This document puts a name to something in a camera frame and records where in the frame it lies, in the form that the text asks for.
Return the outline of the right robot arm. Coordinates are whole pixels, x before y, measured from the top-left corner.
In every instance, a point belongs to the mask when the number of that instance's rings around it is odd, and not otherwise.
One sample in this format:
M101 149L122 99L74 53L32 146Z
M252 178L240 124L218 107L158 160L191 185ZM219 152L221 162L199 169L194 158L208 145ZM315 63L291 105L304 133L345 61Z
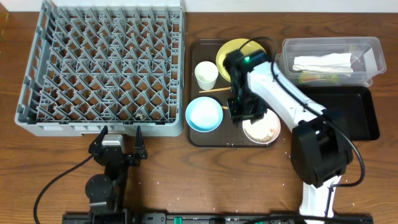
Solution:
M296 220L343 223L332 205L338 187L355 187L365 176L364 161L349 138L345 116L303 94L264 50L244 54L245 41L230 50L222 66L230 75L233 97L227 101L234 123L258 121L275 112L292 133L291 163L303 182Z

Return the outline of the white plastic cup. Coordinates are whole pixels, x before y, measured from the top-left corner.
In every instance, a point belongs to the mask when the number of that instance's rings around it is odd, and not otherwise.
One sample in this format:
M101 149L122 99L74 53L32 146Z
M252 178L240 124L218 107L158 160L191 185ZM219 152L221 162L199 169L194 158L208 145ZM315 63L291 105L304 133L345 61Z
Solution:
M218 68L213 62L200 62L194 71L198 86L202 90L210 90L215 86L218 78Z

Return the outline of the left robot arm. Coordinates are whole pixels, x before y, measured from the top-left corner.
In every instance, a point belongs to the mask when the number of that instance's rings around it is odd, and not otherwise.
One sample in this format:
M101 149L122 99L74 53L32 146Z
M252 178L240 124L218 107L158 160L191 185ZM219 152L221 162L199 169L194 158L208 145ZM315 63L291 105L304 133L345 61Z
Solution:
M104 172L92 176L85 186L85 193L90 201L91 219L103 221L105 218L123 214L128 170L130 167L140 166L141 160L148 157L141 128L136 129L133 153L125 151L123 136L108 133L107 126L90 144L88 152L104 167Z

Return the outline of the pink white bowl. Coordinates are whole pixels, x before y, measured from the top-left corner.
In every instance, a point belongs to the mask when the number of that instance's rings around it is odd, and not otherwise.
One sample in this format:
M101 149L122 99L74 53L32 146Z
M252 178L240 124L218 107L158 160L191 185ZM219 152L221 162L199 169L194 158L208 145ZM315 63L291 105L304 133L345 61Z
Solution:
M263 118L244 120L243 132L246 137L256 144L271 144L280 134L281 123L279 117L270 109Z

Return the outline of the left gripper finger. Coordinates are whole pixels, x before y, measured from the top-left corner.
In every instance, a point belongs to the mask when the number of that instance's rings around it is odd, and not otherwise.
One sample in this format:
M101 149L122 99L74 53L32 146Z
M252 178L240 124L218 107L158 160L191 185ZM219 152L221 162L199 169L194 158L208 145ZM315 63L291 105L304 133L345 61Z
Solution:
M90 146L99 146L102 145L102 140L108 134L108 127L104 126L99 135L94 139L94 141L90 144Z
M134 142L134 150L138 156L146 156L147 151L142 138L141 127L138 126L136 130L136 137Z

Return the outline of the light blue bowl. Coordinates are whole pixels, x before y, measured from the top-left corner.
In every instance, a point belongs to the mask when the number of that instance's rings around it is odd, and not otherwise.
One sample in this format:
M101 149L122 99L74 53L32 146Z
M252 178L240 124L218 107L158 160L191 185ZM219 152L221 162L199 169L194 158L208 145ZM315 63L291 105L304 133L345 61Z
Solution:
M208 133L221 124L223 109L214 98L202 96L188 104L185 119L193 130Z

